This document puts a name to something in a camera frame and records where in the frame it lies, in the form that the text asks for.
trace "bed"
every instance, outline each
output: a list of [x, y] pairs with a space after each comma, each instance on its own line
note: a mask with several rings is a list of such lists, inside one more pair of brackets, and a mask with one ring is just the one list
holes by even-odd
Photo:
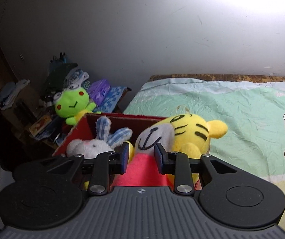
[[[268, 180], [285, 194], [285, 77], [261, 75], [154, 75], [125, 114], [169, 117], [191, 112], [224, 121], [210, 153]], [[279, 224], [285, 230], [285, 212]]]

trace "green frog plush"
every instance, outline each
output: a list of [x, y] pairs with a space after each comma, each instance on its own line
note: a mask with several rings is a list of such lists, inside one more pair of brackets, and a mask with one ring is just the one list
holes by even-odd
[[67, 125], [76, 123], [86, 113], [93, 113], [96, 104], [89, 101], [89, 95], [78, 84], [71, 84], [66, 90], [56, 93], [53, 98], [56, 114], [65, 118]]

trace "cardboard box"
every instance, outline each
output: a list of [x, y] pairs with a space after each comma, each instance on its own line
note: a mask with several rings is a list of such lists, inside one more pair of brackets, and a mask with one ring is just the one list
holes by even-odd
[[111, 133], [123, 127], [130, 128], [132, 130], [130, 142], [133, 145], [135, 145], [136, 139], [142, 131], [165, 119], [164, 117], [125, 115], [121, 113], [86, 114], [70, 130], [63, 144], [54, 152], [53, 156], [65, 154], [68, 144], [74, 139], [91, 140], [96, 138], [96, 121], [102, 115], [111, 120]]

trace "metal screw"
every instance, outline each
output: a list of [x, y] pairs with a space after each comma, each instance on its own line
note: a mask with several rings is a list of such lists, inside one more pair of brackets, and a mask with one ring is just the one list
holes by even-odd
[[177, 187], [177, 191], [179, 191], [181, 193], [188, 193], [188, 192], [192, 191], [192, 187], [189, 185], [179, 185]]
[[102, 193], [105, 191], [105, 187], [102, 185], [93, 185], [89, 189], [91, 192], [94, 192], [94, 193]]

